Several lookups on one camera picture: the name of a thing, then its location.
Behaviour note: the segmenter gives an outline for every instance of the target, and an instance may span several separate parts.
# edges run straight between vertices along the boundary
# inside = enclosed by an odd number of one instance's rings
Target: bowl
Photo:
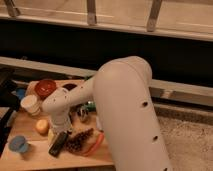
[[[51,79],[40,80],[35,86],[35,92],[44,100],[56,90],[56,82]]]

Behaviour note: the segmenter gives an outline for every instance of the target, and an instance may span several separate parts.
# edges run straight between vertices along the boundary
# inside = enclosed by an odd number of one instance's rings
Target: white cup
[[[25,96],[21,100],[21,107],[33,116],[38,115],[41,111],[38,98],[35,95]]]

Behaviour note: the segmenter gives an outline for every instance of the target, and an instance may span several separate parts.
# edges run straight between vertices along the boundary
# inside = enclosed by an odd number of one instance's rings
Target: cup
[[[21,100],[21,107],[32,116],[38,115],[41,111],[37,96],[28,95]]]
[[[9,143],[9,149],[17,153],[25,153],[29,148],[29,144],[24,136],[19,135],[14,137]]]

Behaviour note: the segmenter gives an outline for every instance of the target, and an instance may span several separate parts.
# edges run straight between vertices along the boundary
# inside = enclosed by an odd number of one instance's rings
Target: black wall
[[[213,42],[0,20],[0,56],[98,69],[129,55],[155,79],[213,87]]]

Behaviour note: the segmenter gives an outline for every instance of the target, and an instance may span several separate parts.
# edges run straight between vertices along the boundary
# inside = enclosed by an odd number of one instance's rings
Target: wooden cutting board
[[[82,82],[82,80],[56,81],[58,87],[67,83],[81,84]],[[34,91],[36,83],[35,81],[29,84],[26,91],[27,95],[36,94]],[[82,124],[79,119],[75,117],[75,130],[80,131],[93,127],[95,129],[94,134],[97,135],[98,131],[95,123],[96,113],[92,113],[91,115],[91,120],[87,124]],[[73,155],[65,149],[62,150],[57,158],[52,157],[48,154],[50,146],[47,142],[47,136],[41,136],[35,131],[35,124],[37,120],[41,118],[48,119],[49,116],[41,112],[38,116],[32,117],[23,109],[19,110],[8,137],[8,142],[17,135],[23,135],[30,144],[30,148],[26,153],[20,155],[10,151],[7,143],[0,158],[0,170],[43,170],[113,165],[105,140],[101,147],[90,157]],[[94,141],[93,138],[91,138],[88,143],[92,143]]]

